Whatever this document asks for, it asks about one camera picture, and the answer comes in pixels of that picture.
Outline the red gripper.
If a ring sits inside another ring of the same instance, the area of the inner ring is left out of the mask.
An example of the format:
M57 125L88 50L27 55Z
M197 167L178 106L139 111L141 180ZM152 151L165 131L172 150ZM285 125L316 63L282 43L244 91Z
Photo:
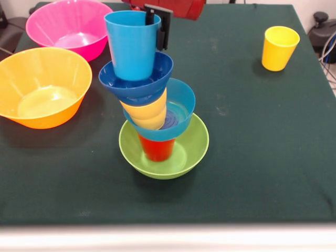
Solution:
M166 8L173 11L174 17L197 20L206 4L205 0L125 0L131 6L144 8L145 4ZM155 11L145 7L145 25L154 24ZM171 14L161 16L161 27L157 31L156 48L159 51L167 50L170 33Z

